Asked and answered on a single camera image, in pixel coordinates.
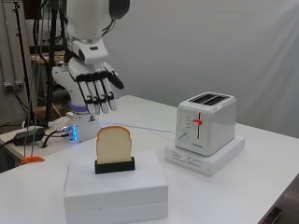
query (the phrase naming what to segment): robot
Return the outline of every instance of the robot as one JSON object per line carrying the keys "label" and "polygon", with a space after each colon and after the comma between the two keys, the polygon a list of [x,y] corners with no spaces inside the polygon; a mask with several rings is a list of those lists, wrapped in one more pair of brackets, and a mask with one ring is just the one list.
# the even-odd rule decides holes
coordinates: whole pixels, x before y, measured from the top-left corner
{"label": "robot", "polygon": [[103,41],[108,21],[121,19],[129,10],[130,0],[67,0],[67,47],[72,52],[68,64],[53,67],[54,80],[70,94],[72,118],[70,141],[83,142],[100,131],[99,115],[117,109],[112,83],[123,84],[112,66]]}

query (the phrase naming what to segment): blue light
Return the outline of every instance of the blue light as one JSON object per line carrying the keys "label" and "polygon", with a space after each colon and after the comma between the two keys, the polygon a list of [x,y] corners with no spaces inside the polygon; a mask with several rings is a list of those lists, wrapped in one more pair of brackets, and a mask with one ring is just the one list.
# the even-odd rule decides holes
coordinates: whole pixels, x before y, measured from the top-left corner
{"label": "blue light", "polygon": [[73,127],[74,142],[78,141],[77,127]]}

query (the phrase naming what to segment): bread slice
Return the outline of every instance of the bread slice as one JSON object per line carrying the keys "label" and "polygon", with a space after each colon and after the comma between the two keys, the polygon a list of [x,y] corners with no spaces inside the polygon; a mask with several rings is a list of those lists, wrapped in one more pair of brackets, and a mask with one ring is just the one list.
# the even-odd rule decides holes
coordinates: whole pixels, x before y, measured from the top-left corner
{"label": "bread slice", "polygon": [[131,161],[130,132],[119,126],[102,129],[96,141],[97,164]]}

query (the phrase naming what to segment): sticker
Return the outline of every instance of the sticker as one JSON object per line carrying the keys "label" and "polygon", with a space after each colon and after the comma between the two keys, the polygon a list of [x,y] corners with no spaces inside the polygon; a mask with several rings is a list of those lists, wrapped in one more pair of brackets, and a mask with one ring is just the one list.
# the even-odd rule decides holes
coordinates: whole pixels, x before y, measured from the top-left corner
{"label": "sticker", "polygon": [[169,148],[165,150],[165,158],[169,161],[188,166],[195,170],[205,171],[207,169],[207,164],[205,162]]}

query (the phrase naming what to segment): white toaster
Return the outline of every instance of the white toaster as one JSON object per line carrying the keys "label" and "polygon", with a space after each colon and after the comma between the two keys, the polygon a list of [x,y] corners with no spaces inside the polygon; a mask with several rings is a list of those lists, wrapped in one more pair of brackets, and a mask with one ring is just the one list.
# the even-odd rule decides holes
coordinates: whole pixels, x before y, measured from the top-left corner
{"label": "white toaster", "polygon": [[178,106],[176,146],[211,156],[235,138],[234,96],[206,92]]}

